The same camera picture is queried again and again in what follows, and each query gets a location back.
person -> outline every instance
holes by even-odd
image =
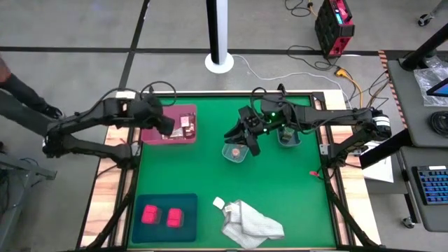
[[[0,55],[0,88],[8,91],[19,102],[30,109],[42,113],[52,119],[61,119],[64,113],[49,105],[44,98],[40,97],[36,91],[23,83],[11,70]]]

white cable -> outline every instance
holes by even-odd
[[[246,63],[246,65],[247,65],[247,68],[252,72],[252,74],[255,75],[258,79],[260,79],[260,80],[262,80],[262,81],[273,81],[273,80],[278,80],[278,79],[286,78],[286,77],[289,77],[289,76],[301,75],[301,74],[306,74],[306,75],[313,76],[313,77],[317,77],[317,78],[324,78],[324,79],[326,79],[327,81],[330,81],[331,83],[334,83],[334,84],[336,84],[336,85],[339,87],[339,89],[341,90],[342,94],[343,94],[343,95],[345,96],[345,98],[347,99],[347,102],[349,103],[349,107],[350,107],[350,109],[352,109],[351,104],[350,104],[350,101],[349,101],[349,97],[348,97],[347,94],[342,90],[341,85],[340,85],[339,83],[337,83],[336,81],[334,81],[334,80],[328,78],[328,77],[325,77],[325,76],[318,76],[318,75],[315,75],[315,74],[312,74],[312,73],[307,73],[307,72],[298,72],[298,73],[289,73],[289,74],[286,74],[285,76],[279,76],[279,77],[273,77],[273,78],[263,78],[263,77],[260,77],[260,76],[259,76],[259,75],[258,75],[252,68],[251,68],[251,65],[249,64],[249,62],[247,61],[246,58],[244,58],[244,57],[241,56],[241,55],[232,55],[232,56],[233,56],[233,57],[238,57],[238,58],[243,59],[244,62]]]

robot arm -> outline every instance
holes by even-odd
[[[96,155],[111,158],[119,167],[124,167],[132,159],[128,144],[107,146],[83,141],[71,134],[96,125],[115,125],[116,127],[156,127],[159,133],[170,135],[174,120],[163,115],[162,104],[154,95],[143,99],[107,98],[98,101],[90,110],[65,118],[48,125],[43,152],[48,158],[59,158],[67,153]]]
[[[391,136],[389,118],[374,108],[320,111],[287,101],[285,94],[281,93],[265,94],[260,99],[261,113],[249,106],[239,109],[240,119],[224,136],[228,144],[248,146],[254,156],[260,154],[258,136],[269,134],[280,127],[289,127],[303,134],[310,134],[322,125],[354,126],[353,136],[324,150],[329,163],[339,166],[340,162],[345,161],[348,153],[364,148],[367,142],[383,141]]]

plastic bag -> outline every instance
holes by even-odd
[[[448,67],[416,69],[414,70],[414,75],[419,83],[424,106],[448,106],[448,97],[436,97],[426,94],[426,91],[430,88],[448,78]]]

towel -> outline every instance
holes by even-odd
[[[244,249],[254,249],[266,239],[283,239],[283,226],[241,200],[230,203],[223,210],[223,233]]]

